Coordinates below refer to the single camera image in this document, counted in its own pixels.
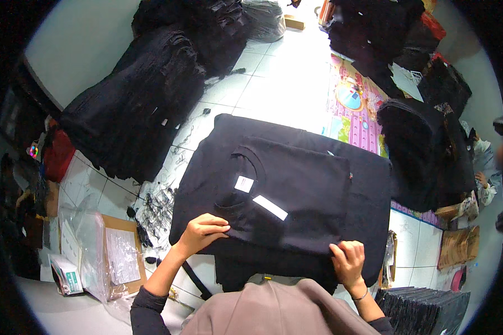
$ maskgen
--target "bracelet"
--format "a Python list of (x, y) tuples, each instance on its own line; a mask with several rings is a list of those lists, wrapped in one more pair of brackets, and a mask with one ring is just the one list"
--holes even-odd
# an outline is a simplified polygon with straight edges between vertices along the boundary
[(352, 301), (353, 301), (353, 302), (358, 302), (358, 301), (360, 301), (361, 299), (365, 298), (365, 296), (367, 296), (367, 293), (369, 293), (369, 290), (367, 290), (367, 291), (365, 292), (365, 294), (363, 295), (363, 297), (358, 298), (358, 299), (354, 299), (354, 298), (352, 298)]

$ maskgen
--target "hand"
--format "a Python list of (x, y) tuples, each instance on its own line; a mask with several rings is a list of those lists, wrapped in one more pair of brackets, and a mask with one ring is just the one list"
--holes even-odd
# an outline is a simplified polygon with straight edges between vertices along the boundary
[(219, 238), (228, 238), (224, 232), (231, 227), (222, 218), (211, 214), (202, 214), (191, 220), (179, 241), (173, 246), (180, 254), (188, 258)]
[(488, 188), (488, 180), (483, 172), (478, 171), (475, 174), (475, 179), (478, 180), (479, 183), (481, 183), (481, 185), (483, 185), (484, 188)]
[(365, 252), (363, 243), (358, 241), (341, 241), (339, 245), (330, 245), (334, 257), (331, 261), (334, 263), (335, 273), (339, 282), (345, 286), (349, 293), (355, 287), (360, 287), (365, 282), (362, 278), (363, 262)]

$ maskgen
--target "colorful mat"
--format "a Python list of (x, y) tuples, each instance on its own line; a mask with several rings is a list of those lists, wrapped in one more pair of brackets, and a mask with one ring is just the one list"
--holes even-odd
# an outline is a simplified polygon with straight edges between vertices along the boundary
[[(348, 61), (332, 54), (328, 92), (331, 118), (323, 125), (322, 135), (389, 157), (382, 127), (376, 121), (378, 108), (387, 99), (374, 82), (363, 77)], [(393, 200), (391, 208), (445, 229), (443, 220), (432, 211), (416, 212)]]

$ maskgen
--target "clear plastic bag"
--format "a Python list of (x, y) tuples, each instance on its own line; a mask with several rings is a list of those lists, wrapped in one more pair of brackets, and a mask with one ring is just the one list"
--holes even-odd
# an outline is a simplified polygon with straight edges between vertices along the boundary
[(272, 43), (283, 37), (285, 18), (277, 0), (242, 0), (242, 9), (251, 17), (251, 38)]
[(111, 252), (118, 255), (114, 259), (122, 261), (112, 261), (107, 251), (110, 238), (105, 234), (105, 222), (97, 210), (93, 195), (84, 198), (78, 207), (64, 203), (60, 206), (58, 217), (61, 224), (69, 225), (80, 246), (80, 279), (85, 291), (97, 298), (109, 314), (130, 325), (133, 299), (129, 296), (127, 286), (119, 284), (116, 278), (125, 278), (122, 279), (125, 281), (139, 279), (139, 269), (136, 266), (136, 279), (134, 262), (131, 262), (133, 258), (141, 259), (136, 246), (130, 243), (129, 238), (114, 236)]

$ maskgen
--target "white tag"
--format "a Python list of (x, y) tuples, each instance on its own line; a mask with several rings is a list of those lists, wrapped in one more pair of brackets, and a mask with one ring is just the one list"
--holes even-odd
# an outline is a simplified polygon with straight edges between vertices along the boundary
[(235, 189), (249, 193), (252, 189), (253, 179), (239, 176), (236, 180)]
[(281, 208), (279, 208), (278, 206), (272, 204), (268, 199), (265, 199), (265, 197), (263, 197), (263, 196), (258, 196), (256, 198), (254, 198), (253, 201), (255, 201), (257, 204), (260, 204), (261, 206), (263, 206), (267, 210), (271, 211), (272, 214), (274, 214), (276, 217), (282, 219), (282, 221), (285, 220), (285, 218), (287, 217), (286, 211), (284, 211)]

